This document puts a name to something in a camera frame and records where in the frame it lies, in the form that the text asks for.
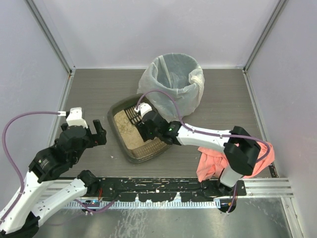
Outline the black litter scoop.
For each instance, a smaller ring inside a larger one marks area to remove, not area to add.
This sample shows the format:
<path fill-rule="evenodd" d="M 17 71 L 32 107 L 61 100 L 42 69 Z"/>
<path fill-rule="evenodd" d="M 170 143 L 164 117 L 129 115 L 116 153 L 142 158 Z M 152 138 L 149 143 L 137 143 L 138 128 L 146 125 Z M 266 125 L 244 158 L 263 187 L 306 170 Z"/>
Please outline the black litter scoop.
<path fill-rule="evenodd" d="M 134 109 L 135 109 L 135 106 L 131 106 L 124 109 L 132 125 L 136 125 L 139 121 L 141 121 L 140 115 L 137 112 L 135 112 Z"/>

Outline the grey plastic litter box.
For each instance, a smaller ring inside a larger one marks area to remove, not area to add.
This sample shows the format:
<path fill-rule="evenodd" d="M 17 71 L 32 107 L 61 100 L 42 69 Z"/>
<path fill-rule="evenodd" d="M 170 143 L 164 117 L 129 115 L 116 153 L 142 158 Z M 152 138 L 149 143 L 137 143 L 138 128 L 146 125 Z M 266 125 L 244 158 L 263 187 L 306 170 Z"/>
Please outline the grey plastic litter box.
<path fill-rule="evenodd" d="M 142 96 L 141 94 L 129 96 L 117 102 L 113 106 L 111 106 L 111 108 L 109 109 L 107 113 L 108 123 L 117 139 L 120 149 L 122 150 L 125 158 L 129 162 L 134 164 L 142 163 L 144 161 L 152 159 L 164 153 L 166 150 L 168 150 L 171 147 L 170 145 L 162 142 L 159 138 L 154 138 L 154 140 L 148 140 L 145 142 L 145 145 L 134 150 L 128 149 L 126 145 L 124 144 L 124 141 L 122 137 L 120 136 L 119 130 L 114 121 L 114 116 L 121 110 L 124 110 L 125 108 L 131 107 L 131 106 L 136 107 L 137 102 L 141 96 Z"/>

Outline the bin with white bag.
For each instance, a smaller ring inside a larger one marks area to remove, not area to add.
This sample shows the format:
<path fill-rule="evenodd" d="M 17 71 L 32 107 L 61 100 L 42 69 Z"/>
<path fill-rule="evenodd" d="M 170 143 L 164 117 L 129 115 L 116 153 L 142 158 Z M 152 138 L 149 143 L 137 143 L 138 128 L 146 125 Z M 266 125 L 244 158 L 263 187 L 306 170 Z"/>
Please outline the bin with white bag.
<path fill-rule="evenodd" d="M 191 56 L 171 53 L 161 55 L 144 71 L 138 83 L 138 94 L 146 98 L 168 122 L 179 120 L 172 97 L 181 116 L 192 114 L 199 106 L 205 78 L 201 66 Z"/>

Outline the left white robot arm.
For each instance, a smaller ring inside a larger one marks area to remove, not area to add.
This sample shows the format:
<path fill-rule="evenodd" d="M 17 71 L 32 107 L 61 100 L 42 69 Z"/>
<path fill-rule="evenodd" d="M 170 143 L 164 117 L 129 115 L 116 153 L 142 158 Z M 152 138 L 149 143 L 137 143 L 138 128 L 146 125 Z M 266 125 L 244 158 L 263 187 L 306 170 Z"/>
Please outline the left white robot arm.
<path fill-rule="evenodd" d="M 48 187 L 79 162 L 86 149 L 106 144 L 106 130 L 99 120 L 94 120 L 93 124 L 95 134 L 88 127 L 64 123 L 54 144 L 36 154 L 23 180 L 23 188 L 17 191 L 19 199 L 13 198 L 0 213 L 2 238 L 31 238 L 68 202 L 83 195 L 94 195 L 99 190 L 97 177 L 91 171 L 83 170 L 64 189 L 39 201 Z"/>

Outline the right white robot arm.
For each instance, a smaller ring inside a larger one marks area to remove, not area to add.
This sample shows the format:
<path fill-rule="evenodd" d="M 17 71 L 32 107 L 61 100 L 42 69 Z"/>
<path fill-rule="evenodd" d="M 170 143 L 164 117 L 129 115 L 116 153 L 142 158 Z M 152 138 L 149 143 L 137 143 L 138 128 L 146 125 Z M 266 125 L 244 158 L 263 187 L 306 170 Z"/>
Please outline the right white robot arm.
<path fill-rule="evenodd" d="M 222 194 L 231 193 L 239 179 L 253 173 L 261 147 L 245 129 L 235 126 L 232 130 L 215 131 L 179 121 L 167 122 L 155 111 L 140 115 L 136 128 L 144 141 L 157 137 L 168 145 L 193 145 L 223 153 L 228 166 L 221 171 L 217 181 Z"/>

